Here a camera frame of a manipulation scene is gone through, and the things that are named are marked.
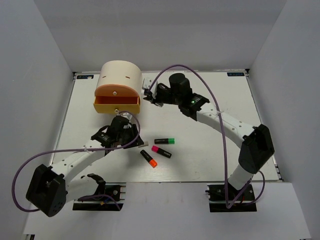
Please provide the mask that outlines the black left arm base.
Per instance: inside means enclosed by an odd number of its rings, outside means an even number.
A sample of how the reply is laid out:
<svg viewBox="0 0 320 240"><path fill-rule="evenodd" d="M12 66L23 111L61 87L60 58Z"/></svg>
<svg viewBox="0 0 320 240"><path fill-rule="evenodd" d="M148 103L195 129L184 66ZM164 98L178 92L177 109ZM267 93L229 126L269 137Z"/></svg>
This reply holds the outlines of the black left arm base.
<svg viewBox="0 0 320 240"><path fill-rule="evenodd" d="M125 203L125 197L125 183L107 183L100 195L85 200L75 200L72 210L83 212L118 212Z"/></svg>

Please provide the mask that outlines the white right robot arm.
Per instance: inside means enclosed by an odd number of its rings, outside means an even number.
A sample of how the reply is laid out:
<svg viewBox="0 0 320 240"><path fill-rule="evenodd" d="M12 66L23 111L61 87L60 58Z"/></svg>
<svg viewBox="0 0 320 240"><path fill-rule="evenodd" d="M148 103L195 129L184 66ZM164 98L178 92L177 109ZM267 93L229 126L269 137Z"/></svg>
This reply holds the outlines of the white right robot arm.
<svg viewBox="0 0 320 240"><path fill-rule="evenodd" d="M233 200L243 195L245 184L275 153L267 126L243 123L219 111L209 99L193 92L190 81L183 73L172 74L169 86L145 78L142 89L144 100L158 107L177 105L183 115L223 133L239 147L238 165L225 187L226 195Z"/></svg>

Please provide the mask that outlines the yellow drawer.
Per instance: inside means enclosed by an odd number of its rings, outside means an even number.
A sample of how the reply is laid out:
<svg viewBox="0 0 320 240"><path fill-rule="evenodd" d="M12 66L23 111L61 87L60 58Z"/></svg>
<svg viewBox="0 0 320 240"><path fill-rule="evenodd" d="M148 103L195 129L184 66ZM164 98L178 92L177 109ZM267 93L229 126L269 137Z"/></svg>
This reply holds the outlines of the yellow drawer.
<svg viewBox="0 0 320 240"><path fill-rule="evenodd" d="M99 114L115 114L122 111L139 114L141 100L138 96L96 96L93 106Z"/></svg>

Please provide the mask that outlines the grey white eraser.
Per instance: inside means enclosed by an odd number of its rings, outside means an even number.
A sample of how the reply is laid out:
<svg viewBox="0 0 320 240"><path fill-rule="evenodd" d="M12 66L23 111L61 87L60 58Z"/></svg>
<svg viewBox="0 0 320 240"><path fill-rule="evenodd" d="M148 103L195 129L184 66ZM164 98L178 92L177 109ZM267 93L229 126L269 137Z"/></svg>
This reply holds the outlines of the grey white eraser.
<svg viewBox="0 0 320 240"><path fill-rule="evenodd" d="M144 144L140 145L139 147L142 148L142 147L147 147L149 145L149 143L146 141L144 142Z"/></svg>

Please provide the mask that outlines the green cap black highlighter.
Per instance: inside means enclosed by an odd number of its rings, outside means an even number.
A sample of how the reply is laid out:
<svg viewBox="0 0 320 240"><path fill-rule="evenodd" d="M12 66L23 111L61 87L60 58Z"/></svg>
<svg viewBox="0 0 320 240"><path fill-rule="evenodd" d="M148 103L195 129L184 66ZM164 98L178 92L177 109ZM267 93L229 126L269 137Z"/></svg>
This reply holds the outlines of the green cap black highlighter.
<svg viewBox="0 0 320 240"><path fill-rule="evenodd" d="M172 144L175 144L175 139L174 138L157 138L154 140L154 144L172 145Z"/></svg>

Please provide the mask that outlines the orange top drawer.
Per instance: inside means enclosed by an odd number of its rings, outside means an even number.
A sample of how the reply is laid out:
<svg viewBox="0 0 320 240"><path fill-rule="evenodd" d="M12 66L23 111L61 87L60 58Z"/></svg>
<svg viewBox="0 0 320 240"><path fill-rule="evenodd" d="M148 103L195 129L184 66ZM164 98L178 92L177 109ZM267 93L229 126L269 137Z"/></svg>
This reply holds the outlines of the orange top drawer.
<svg viewBox="0 0 320 240"><path fill-rule="evenodd" d="M104 84L96 88L94 95L96 97L138 97L139 93L126 85Z"/></svg>

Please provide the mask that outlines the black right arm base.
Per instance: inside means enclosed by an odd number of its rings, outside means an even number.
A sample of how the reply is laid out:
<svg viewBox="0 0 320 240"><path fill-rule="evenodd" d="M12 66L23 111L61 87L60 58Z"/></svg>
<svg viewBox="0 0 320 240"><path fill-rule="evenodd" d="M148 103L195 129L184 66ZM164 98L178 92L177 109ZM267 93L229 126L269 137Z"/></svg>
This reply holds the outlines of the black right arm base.
<svg viewBox="0 0 320 240"><path fill-rule="evenodd" d="M246 190L237 197L240 191L233 187L228 187L228 204L231 204L234 199L232 207L227 208L225 198L225 185L224 184L209 184L205 193L208 196L209 211L211 213L250 213L257 212L255 203L251 203L256 199L251 184L248 185Z"/></svg>

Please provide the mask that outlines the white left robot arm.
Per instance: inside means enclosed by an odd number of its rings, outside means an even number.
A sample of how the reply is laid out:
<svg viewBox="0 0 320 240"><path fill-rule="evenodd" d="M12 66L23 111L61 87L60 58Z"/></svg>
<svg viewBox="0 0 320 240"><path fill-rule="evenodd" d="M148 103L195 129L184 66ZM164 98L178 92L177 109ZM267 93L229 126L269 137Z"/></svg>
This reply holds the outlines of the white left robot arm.
<svg viewBox="0 0 320 240"><path fill-rule="evenodd" d="M106 181L95 173L80 173L112 151L142 145L139 122L117 115L71 155L50 166L39 165L33 173L26 199L48 217L55 216L70 201L112 199L106 195Z"/></svg>

